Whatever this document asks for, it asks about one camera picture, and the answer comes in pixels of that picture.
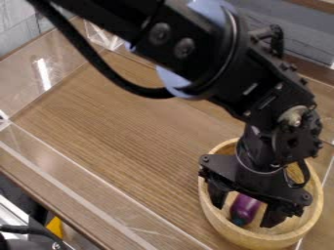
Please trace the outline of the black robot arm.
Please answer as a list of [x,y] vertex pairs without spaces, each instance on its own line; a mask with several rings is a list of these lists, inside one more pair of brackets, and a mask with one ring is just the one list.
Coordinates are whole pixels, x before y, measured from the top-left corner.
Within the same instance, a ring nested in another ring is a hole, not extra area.
[[225,0],[45,0],[115,33],[133,54],[156,65],[163,85],[145,88],[119,78],[129,92],[152,99],[207,100],[245,124],[231,155],[205,154],[199,175],[209,202],[221,207],[237,191],[265,205],[260,224],[272,228],[312,202],[306,182],[287,174],[316,156],[322,123],[296,68],[283,59],[283,31],[248,30]]

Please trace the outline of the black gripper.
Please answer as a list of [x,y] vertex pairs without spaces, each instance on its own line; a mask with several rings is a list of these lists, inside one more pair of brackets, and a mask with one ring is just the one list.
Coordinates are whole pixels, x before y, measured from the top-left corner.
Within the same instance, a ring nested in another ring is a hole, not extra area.
[[259,173],[235,155],[204,154],[197,175],[204,178],[211,204],[221,209],[227,195],[236,191],[267,204],[259,226],[274,228],[287,217],[300,216],[311,203],[306,183],[296,183],[284,168]]

